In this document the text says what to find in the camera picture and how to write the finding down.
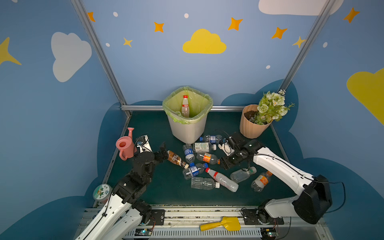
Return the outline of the brown coffee bottle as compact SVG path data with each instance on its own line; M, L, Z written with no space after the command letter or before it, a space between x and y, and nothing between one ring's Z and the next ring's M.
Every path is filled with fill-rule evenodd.
M182 160L182 158L175 154L174 152L168 150L168 161L171 162L174 165L180 166L184 169L187 169L189 167L189 164L187 164L185 161Z

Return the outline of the clear bottle green cap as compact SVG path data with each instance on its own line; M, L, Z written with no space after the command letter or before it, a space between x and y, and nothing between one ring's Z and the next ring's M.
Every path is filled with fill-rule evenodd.
M247 180L251 175L255 174L257 172L257 169L255 167L250 167L248 170L237 170L230 175L230 179L239 184L245 180Z

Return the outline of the white bottle red cap diagonal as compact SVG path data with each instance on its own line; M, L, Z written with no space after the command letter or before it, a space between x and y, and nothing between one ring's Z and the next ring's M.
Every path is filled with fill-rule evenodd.
M225 188L227 188L231 192L235 193L238 190L239 185L237 183L235 183L234 181L232 181L231 179L229 179L228 177L226 177L225 175L223 175L223 174L221 174L215 170L212 170L210 168L205 169L205 172L208 173L221 186L224 186Z

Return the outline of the white bottle red label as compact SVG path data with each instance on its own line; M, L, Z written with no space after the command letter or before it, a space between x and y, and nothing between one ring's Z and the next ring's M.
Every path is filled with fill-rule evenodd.
M190 107L189 107L189 96L188 95L183 96L181 113L182 113L182 116L184 118L190 117Z

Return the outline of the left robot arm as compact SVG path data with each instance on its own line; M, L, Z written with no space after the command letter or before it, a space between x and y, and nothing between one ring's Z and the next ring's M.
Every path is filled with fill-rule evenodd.
M153 180L156 165L169 157L166 144L158 152L136 152L133 167L115 185L103 209L78 240L121 240L132 229L150 221L152 207L140 200Z

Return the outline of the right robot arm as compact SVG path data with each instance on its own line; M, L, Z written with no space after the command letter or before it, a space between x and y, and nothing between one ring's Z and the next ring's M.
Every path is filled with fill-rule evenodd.
M273 153L257 139L247 139L235 132L219 141L226 154L221 158L225 170L243 161L251 161L271 172L296 194L294 197L267 200L257 209L257 219L262 225L271 224L280 217L298 217L309 224L316 224L332 206L330 182L322 175L306 173Z

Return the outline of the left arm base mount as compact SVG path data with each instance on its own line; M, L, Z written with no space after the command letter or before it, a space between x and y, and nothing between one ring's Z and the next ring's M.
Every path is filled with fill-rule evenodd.
M146 212L143 215L142 223L143 226L163 226L165 222L165 210L163 209L152 209L151 212Z

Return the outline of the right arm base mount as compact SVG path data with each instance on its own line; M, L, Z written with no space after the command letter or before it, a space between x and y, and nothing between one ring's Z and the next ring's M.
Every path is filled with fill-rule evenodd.
M283 218L272 218L267 212L258 209L242 208L240 210L245 225L284 225Z

